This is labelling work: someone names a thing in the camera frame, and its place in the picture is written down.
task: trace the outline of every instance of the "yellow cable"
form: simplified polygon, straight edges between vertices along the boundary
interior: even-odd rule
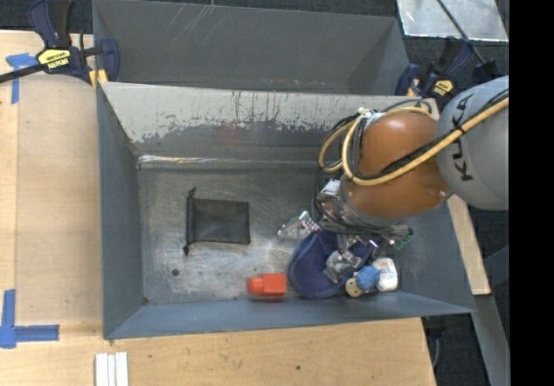
[[[344,142],[343,144],[343,149],[342,149],[342,153],[341,153],[341,156],[343,157],[342,159],[344,160],[344,149],[345,149],[345,145],[348,145],[350,143],[350,139],[354,133],[354,131],[356,130],[356,127],[358,126],[359,122],[361,121],[361,118],[368,112],[369,110],[365,109],[363,110],[362,112],[362,115],[360,115],[360,117],[358,117],[357,119],[347,123],[346,125],[342,126],[340,129],[337,129],[324,143],[323,145],[321,146],[321,149],[319,150],[319,166],[321,167],[321,169],[324,171],[324,172],[329,172],[329,173],[332,173],[332,172],[336,172],[337,170],[339,170],[340,168],[343,167],[342,165],[342,162],[339,162],[337,164],[335,164],[334,166],[331,166],[331,167],[328,167],[325,165],[325,153],[327,152],[327,149],[329,148],[329,146],[332,144],[333,141],[335,141],[335,139],[341,134],[343,133],[344,131],[350,129],[350,132],[351,132],[351,135],[350,137],[348,138],[347,137],[347,140]],[[389,116],[389,115],[393,115],[395,113],[404,113],[404,112],[413,112],[413,113],[422,113],[424,115],[427,115],[429,117],[431,117],[431,114],[426,111],[425,109],[422,109],[420,107],[399,107],[397,109],[393,109],[391,111],[388,111],[386,113],[384,113],[383,116]]]
[[[383,117],[389,117],[390,115],[394,115],[396,113],[406,113],[406,112],[422,113],[424,115],[427,115],[428,117],[431,117],[431,114],[428,111],[426,111],[425,109],[422,109],[421,107],[399,107],[397,109],[393,109],[392,111],[388,111],[388,112],[384,113],[379,119],[382,119]],[[342,148],[342,151],[341,151],[341,156],[340,156],[341,157],[341,163],[340,163],[340,165],[343,168],[343,171],[346,175],[346,178],[348,178],[349,180],[353,179],[355,177],[354,177],[354,173],[350,169],[350,166],[348,165],[348,151],[350,150],[350,142],[352,140],[354,132],[358,128],[358,125],[362,121],[363,117],[364,116],[361,115],[356,120],[354,120],[353,126],[348,131],[348,133],[346,134],[345,142],[343,143],[343,148]]]
[[[495,104],[494,106],[489,107],[479,115],[472,117],[470,120],[468,120],[466,123],[461,125],[458,129],[456,129],[454,132],[451,132],[449,135],[447,135],[442,141],[440,141],[438,144],[433,146],[431,149],[429,149],[427,152],[425,152],[420,157],[416,158],[415,160],[409,162],[408,164],[404,165],[403,167],[392,171],[390,174],[387,174],[382,177],[376,177],[371,179],[362,179],[355,177],[352,173],[352,170],[350,169],[350,166],[348,165],[348,160],[345,160],[346,157],[348,157],[348,141],[345,141],[345,145],[343,147],[343,155],[342,155],[342,166],[344,168],[345,175],[347,178],[349,178],[354,184],[358,184],[360,186],[375,186],[377,184],[387,183],[390,180],[393,180],[394,178],[398,178],[405,174],[406,172],[409,172],[413,170],[415,167],[419,166],[421,163],[424,163],[425,161],[432,158],[434,155],[445,149],[447,146],[451,145],[456,139],[461,137],[465,132],[469,131],[470,129],[474,128],[476,125],[481,123],[483,120],[491,117],[498,111],[504,109],[509,104],[509,97],[503,99],[499,103]]]
[[[325,172],[335,172],[336,170],[339,170],[342,167],[341,163],[339,163],[335,166],[332,166],[332,167],[327,167],[325,165],[325,160],[324,160],[325,153],[327,152],[327,149],[329,148],[331,143],[333,141],[335,141],[335,138],[338,137],[342,132],[349,129],[352,126],[353,123],[354,123],[354,121],[351,121],[351,122],[347,123],[346,125],[342,126],[340,129],[337,129],[321,146],[321,149],[319,150],[319,166]]]

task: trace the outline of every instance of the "wooden table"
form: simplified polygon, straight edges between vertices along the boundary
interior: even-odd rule
[[[33,32],[0,31],[0,73],[6,55],[41,48]],[[436,384],[419,318],[105,341],[94,90],[38,73],[12,105],[11,86],[0,85],[0,294],[16,289],[17,325],[61,327],[57,342],[0,349],[1,385],[90,385],[95,354],[119,351],[131,386]],[[467,206],[449,205],[473,293],[490,293]]]

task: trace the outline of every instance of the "bin floor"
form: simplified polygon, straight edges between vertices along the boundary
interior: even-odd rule
[[[142,217],[144,294],[149,304],[248,296],[248,277],[286,272],[299,242],[277,230],[309,209],[312,169],[143,169],[138,172]],[[184,253],[186,199],[249,203],[248,245],[198,242]],[[288,289],[288,295],[296,295]]]

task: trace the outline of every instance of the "red object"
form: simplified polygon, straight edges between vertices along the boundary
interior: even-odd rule
[[[248,292],[263,297],[281,297],[287,293],[287,277],[283,273],[263,273],[248,279]]]

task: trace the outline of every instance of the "clamp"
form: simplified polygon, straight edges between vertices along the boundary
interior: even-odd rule
[[[113,38],[103,38],[98,46],[84,49],[81,33],[80,48],[72,45],[69,34],[69,15],[73,0],[39,0],[29,8],[33,30],[42,38],[44,49],[36,64],[0,75],[0,83],[43,71],[46,74],[65,74],[93,85],[95,72],[87,65],[87,57],[103,56],[107,79],[116,80],[119,72],[119,51]]]

